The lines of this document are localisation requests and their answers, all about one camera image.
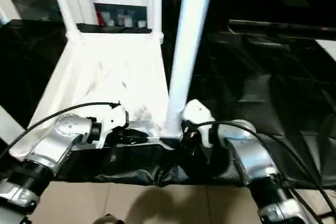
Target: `black cable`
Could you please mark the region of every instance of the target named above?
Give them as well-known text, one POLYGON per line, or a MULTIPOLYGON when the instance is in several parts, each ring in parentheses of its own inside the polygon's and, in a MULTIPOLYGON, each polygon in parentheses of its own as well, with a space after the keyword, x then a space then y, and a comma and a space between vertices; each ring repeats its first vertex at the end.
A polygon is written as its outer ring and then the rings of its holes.
POLYGON ((37 126, 43 124, 44 122, 58 116, 58 115, 61 115, 65 112, 68 112, 70 110, 75 110, 75 109, 78 109, 78 108, 81 108, 81 107, 87 107, 87 106, 93 106, 93 105, 109 105, 111 106, 112 108, 116 107, 116 105, 119 105, 119 104, 115 104, 115 103, 112 103, 112 102, 88 102, 88 103, 83 103, 83 104, 78 104, 78 105, 75 105, 75 106, 71 106, 71 107, 68 107, 66 109, 63 109, 63 110, 60 110, 54 114, 51 114, 49 116, 47 116, 46 118, 43 118, 42 120, 34 123, 32 126, 30 126, 28 129, 26 129, 24 132, 22 132, 18 137, 16 137, 14 139, 14 141, 12 141, 0 154, 0 159, 2 159, 7 153, 8 151, 17 143, 19 142, 25 135, 27 135, 30 131, 32 131, 34 128, 36 128, 37 126))
POLYGON ((295 195, 295 197, 298 199, 298 201, 308 210, 308 212, 313 216, 313 218, 316 220, 318 224, 323 224, 322 218, 318 216, 314 210, 310 207, 310 205, 301 197, 301 195, 294 189, 289 187, 289 190, 292 192, 292 194, 295 195))
MULTIPOLYGON (((258 139, 260 141, 260 143, 264 146, 264 148, 271 154, 271 152, 269 151, 265 141, 257 133, 255 133, 254 131, 252 131, 249 128, 246 128, 246 127, 244 127, 240 124, 237 124, 237 123, 234 123, 234 122, 229 122, 229 121, 213 121, 213 122, 204 122, 204 123, 197 124, 196 127, 198 128, 198 127, 201 127, 201 126, 204 126, 204 125, 213 125, 213 124, 230 125, 230 126, 237 127, 239 129, 242 129, 244 131, 249 132, 256 139, 258 139)), ((271 138, 272 140, 277 142, 282 148, 284 148, 296 160, 296 162, 298 162, 298 164, 301 166, 301 168, 307 174, 309 179, 315 184, 317 189, 320 191, 321 195, 323 196, 323 198, 327 202, 330 210, 332 211, 334 219, 336 219, 336 207, 334 206, 334 204, 332 203, 332 201, 330 200, 330 198, 328 197, 326 192, 323 190, 320 183, 315 179, 315 177, 313 175, 311 175, 310 171, 308 170, 305 163, 301 160, 301 158, 290 147, 288 147, 285 143, 283 143, 280 139, 277 139, 275 136, 272 136, 272 135, 269 135, 269 134, 264 134, 264 135, 268 136, 269 138, 271 138)))
POLYGON ((326 219, 326 218, 329 218, 329 217, 332 217, 332 216, 333 216, 332 212, 326 212, 324 214, 319 215, 319 217, 321 219, 326 219))

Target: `floor tile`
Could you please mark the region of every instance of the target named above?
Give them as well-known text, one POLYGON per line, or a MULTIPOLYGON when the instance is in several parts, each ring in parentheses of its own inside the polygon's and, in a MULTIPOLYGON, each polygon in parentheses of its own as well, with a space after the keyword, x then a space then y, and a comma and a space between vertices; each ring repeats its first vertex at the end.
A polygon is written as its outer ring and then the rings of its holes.
MULTIPOLYGON (((318 190, 298 190, 301 197, 310 205, 317 214, 324 214, 330 211, 330 208, 318 190)), ((325 191, 331 201, 336 205, 336 193, 331 190, 325 191)), ((325 224, 333 224, 333 218, 323 219, 325 224)))
POLYGON ((260 224, 257 206, 247 188, 207 187, 212 224, 260 224))
POLYGON ((110 184, 52 182, 29 217, 33 224, 92 224, 103 216, 110 184))
POLYGON ((106 213, 126 224, 209 224, 204 186, 111 184, 106 213))

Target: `robotic arm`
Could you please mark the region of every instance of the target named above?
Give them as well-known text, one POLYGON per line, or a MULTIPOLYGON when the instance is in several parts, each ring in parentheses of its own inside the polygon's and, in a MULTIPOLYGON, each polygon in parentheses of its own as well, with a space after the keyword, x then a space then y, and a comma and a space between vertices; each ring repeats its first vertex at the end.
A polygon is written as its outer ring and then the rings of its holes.
MULTIPOLYGON (((125 113, 123 125, 127 125, 125 113)), ((39 203, 40 196, 57 175, 74 146, 101 144, 101 136, 111 132, 110 125, 97 123, 94 118, 75 114, 61 115, 30 153, 14 169, 8 180, 0 182, 0 223, 27 223, 39 203)))
MULTIPOLYGON (((184 120, 194 124, 214 121, 210 111, 197 100, 186 106, 184 120)), ((128 126, 128 114, 120 121, 119 125, 112 126, 75 114, 60 116, 10 178, 0 183, 0 224, 28 223, 26 215, 34 211, 71 149, 92 143, 102 147, 113 129, 128 126)), ((234 123, 256 131, 247 121, 235 120, 234 123)), ((209 141, 210 128, 201 126, 198 129, 205 148, 213 147, 209 141)), ((232 147, 237 168, 258 206, 262 223, 312 223, 301 204, 283 185, 281 174, 267 150, 253 135, 229 125, 220 125, 217 134, 232 147)))

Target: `cabinet door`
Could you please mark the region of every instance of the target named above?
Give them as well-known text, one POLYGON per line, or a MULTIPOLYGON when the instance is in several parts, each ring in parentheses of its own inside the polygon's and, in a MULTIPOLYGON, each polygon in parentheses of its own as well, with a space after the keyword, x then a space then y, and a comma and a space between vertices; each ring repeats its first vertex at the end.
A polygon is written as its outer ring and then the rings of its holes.
POLYGON ((79 0, 84 22, 152 28, 152 0, 79 0))
MULTIPOLYGON (((82 23, 78 0, 68 0, 76 23, 82 23)), ((3 14, 11 19, 62 22, 57 0, 0 0, 3 14)))

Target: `white vertical post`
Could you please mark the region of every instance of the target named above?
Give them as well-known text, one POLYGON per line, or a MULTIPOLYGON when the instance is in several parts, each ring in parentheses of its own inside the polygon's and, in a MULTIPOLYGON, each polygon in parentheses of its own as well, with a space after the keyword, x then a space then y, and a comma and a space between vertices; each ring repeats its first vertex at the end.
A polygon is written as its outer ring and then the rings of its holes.
POLYGON ((71 14, 68 0, 58 0, 58 5, 62 13, 65 27, 67 28, 67 37, 69 38, 79 36, 80 33, 71 14))
POLYGON ((181 120, 186 104, 195 59, 200 43, 209 0, 182 0, 165 135, 182 135, 181 120))
MULTIPOLYGON (((25 130, 2 106, 0 106, 0 122, 0 137, 6 144, 10 144, 25 130)), ((10 154, 16 158, 24 157, 37 139, 31 132, 10 149, 10 154)))
POLYGON ((161 43, 163 42, 162 33, 162 0, 153 0, 153 30, 155 36, 159 36, 161 43))
POLYGON ((0 6, 0 19, 1 19, 1 22, 3 23, 3 25, 5 25, 5 24, 7 24, 9 22, 9 20, 8 20, 6 14, 5 14, 5 12, 1 9, 1 6, 0 6))

